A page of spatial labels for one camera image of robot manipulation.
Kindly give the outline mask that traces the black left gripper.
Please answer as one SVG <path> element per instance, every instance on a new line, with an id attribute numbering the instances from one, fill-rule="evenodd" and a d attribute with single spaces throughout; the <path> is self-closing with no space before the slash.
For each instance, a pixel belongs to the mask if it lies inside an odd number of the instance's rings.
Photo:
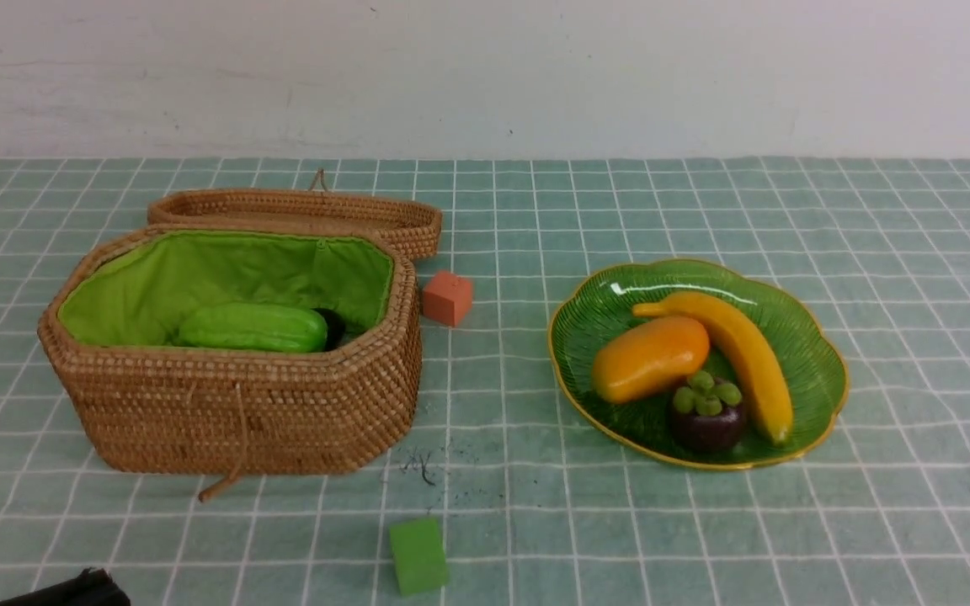
<path id="1" fill-rule="evenodd" d="M 0 605 L 131 605 L 131 599 L 103 568 L 86 568 L 65 582 L 4 599 Z"/>

